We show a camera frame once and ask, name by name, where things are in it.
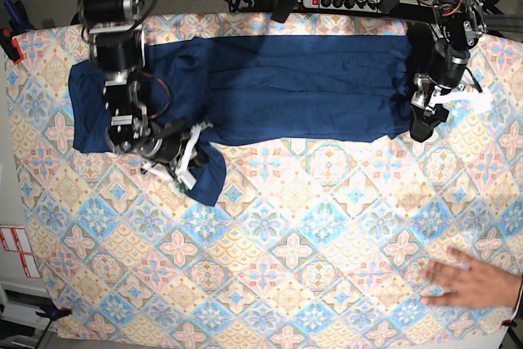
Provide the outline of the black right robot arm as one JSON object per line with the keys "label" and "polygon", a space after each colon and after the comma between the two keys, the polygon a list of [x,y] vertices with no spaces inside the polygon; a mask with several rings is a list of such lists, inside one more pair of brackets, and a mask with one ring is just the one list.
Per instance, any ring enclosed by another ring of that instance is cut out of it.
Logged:
{"label": "black right robot arm", "polygon": [[186,121],[159,125],[173,102],[171,88],[158,83],[166,100],[155,110],[145,103],[143,87],[154,80],[145,72],[145,32],[139,21],[144,0],[80,0],[80,16],[89,45],[91,66],[102,71],[102,97],[110,124],[105,139],[117,154],[135,153],[162,164],[172,175],[186,172],[197,156],[198,135]]}

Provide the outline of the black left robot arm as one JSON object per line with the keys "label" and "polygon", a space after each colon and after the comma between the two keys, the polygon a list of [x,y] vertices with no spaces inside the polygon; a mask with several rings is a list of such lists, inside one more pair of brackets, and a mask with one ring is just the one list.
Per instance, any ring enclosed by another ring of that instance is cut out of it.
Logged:
{"label": "black left robot arm", "polygon": [[492,96],[470,75],[470,50],[485,32],[481,0],[433,0],[432,10],[438,27],[438,38],[431,50],[427,68],[414,75],[410,107],[413,119],[410,136],[424,142],[434,129],[447,121],[444,107],[453,101],[466,101],[472,108],[485,112],[491,108]]}

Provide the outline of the person's bare hand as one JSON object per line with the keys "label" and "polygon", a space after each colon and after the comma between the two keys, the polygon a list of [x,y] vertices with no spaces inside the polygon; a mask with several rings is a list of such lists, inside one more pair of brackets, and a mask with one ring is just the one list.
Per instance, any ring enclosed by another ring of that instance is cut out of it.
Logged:
{"label": "person's bare hand", "polygon": [[495,265],[479,261],[456,248],[449,249],[450,256],[463,264],[452,266],[429,261],[422,276],[446,289],[438,296],[423,296],[425,306],[462,307],[484,310],[503,306],[515,311],[521,300],[522,278]]}

